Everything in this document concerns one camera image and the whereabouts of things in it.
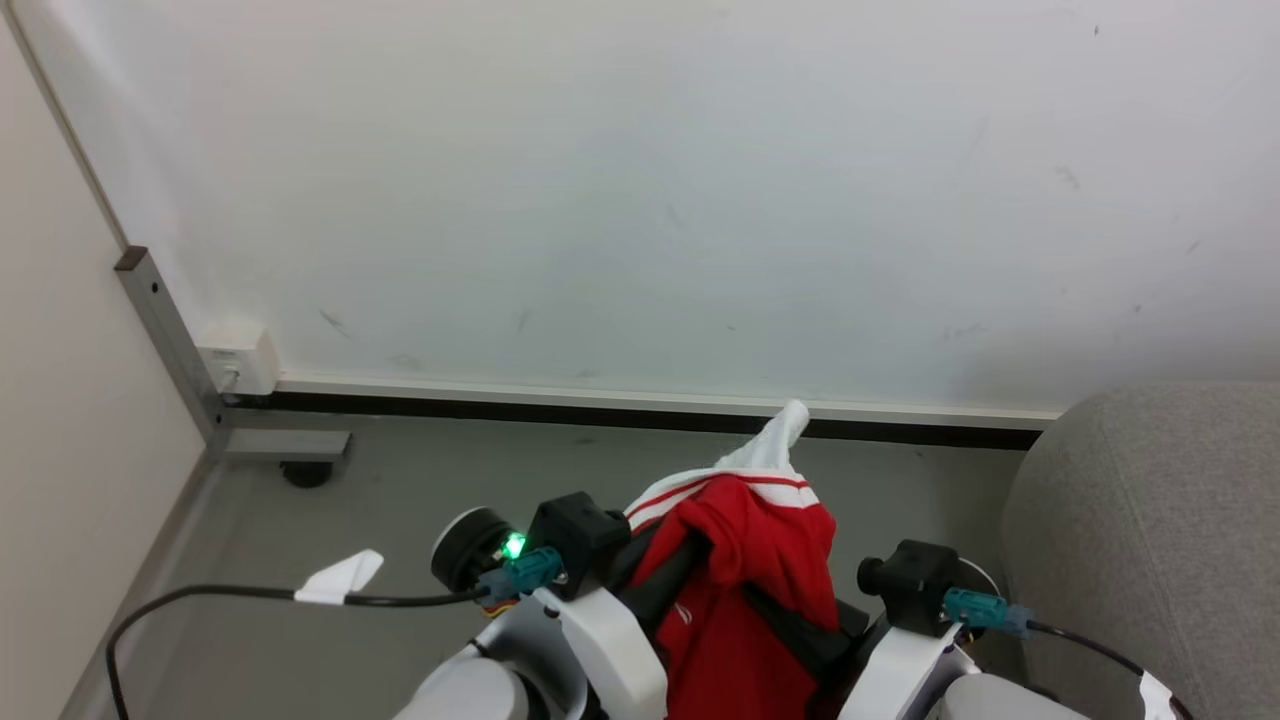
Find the black baseboard strip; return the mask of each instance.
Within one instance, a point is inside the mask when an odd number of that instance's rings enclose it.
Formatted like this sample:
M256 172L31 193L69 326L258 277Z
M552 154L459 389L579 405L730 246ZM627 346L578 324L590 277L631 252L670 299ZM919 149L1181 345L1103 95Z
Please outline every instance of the black baseboard strip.
M246 410L557 423L563 425L650 428L696 433L754 434L759 432L767 420L767 418L753 418L749 415L611 410L600 407L566 407L559 405L323 395L311 392L275 392L268 396L232 395L225 396L225 400L228 405ZM1039 430L865 423L858 420L810 420L804 437L938 445L947 447L1028 450L1036 442L1036 438L1039 437Z

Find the white tape tag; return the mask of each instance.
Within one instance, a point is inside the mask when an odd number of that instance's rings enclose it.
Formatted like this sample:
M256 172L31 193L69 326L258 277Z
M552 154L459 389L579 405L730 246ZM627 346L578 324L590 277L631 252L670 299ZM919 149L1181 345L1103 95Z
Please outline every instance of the white tape tag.
M381 566L381 555L372 550L362 550L307 578L302 589L293 593L293 600L320 605L342 605L348 593L367 585L369 580L374 578L374 573Z
M1143 671L1138 692L1142 693L1144 720L1178 720L1172 706L1169 703L1174 697L1172 691L1166 688L1155 675Z

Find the green led light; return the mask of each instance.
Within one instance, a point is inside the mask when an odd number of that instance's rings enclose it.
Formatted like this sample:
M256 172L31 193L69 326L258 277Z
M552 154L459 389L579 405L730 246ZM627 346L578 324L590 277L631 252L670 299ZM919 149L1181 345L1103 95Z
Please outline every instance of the green led light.
M520 557L520 552L522 550L525 550L525 536L520 533L511 533L507 536L507 542L502 543L502 553L507 557L507 560Z

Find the red cloth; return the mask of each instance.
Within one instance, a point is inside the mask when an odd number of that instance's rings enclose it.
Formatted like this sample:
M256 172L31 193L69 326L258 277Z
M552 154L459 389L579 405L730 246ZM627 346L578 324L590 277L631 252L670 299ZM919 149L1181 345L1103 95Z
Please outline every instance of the red cloth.
M837 630L827 569L836 520L803 479L714 475L666 514L632 582L646 579L690 529L713 547L658 630L668 653L667 717L804 717L817 684L741 585L754 583L814 625Z

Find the black cable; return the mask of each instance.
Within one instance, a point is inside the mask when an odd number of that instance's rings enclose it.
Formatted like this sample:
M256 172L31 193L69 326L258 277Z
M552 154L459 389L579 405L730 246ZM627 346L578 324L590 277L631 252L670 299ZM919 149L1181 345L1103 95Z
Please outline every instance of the black cable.
M251 585L187 585L184 588L178 588L173 592L168 592L151 602L145 603L133 612L129 612L120 624L111 630L111 635L106 639L106 679L111 685L111 702L115 705L115 715L119 720L129 720L129 711L124 707L124 689L120 687L120 670L115 661L115 646L119 644L120 638L124 637L124 632L133 626L134 623L146 618L155 610L169 605L170 602L182 600L184 597L191 597L196 594L214 594L224 597L257 597L262 600L287 600L293 602L294 593L297 591L280 589L280 588L256 588ZM467 592L457 592L452 594L435 594L425 597L379 597L369 594L348 594L342 598L342 603L353 607L436 607L440 605L453 605L457 602L467 602L470 600L479 600L489 594L489 588L479 587Z
M1047 635L1057 635L1057 637L1060 637L1060 638L1062 638L1065 641L1071 641L1075 644L1084 646L1084 647L1092 650L1093 652L1105 655L1105 656L1110 657L1111 660L1119 662L1126 670L1129 670L1134 675L1138 675L1139 678L1142 678L1147 673L1146 670L1143 670L1142 665L1138 665L1133 660L1129 660L1128 657L1120 655L1119 652L1111 650L1110 647L1107 647L1107 646L1105 646L1105 644L1102 644L1100 642L1091 641L1089 638L1087 638L1084 635L1079 635L1076 633L1073 633L1071 630L1064 630L1062 628L1055 628L1053 625L1047 625L1044 623L1041 623L1039 620L1028 620L1027 621L1027 629L1028 630L1036 630L1038 633L1044 633ZM1170 696L1169 703L1174 706L1174 710L1178 711L1178 715L1180 715L1183 717L1183 720L1194 720L1192 717L1190 711L1187 710L1185 705L1183 705L1183 701L1178 700L1178 696Z

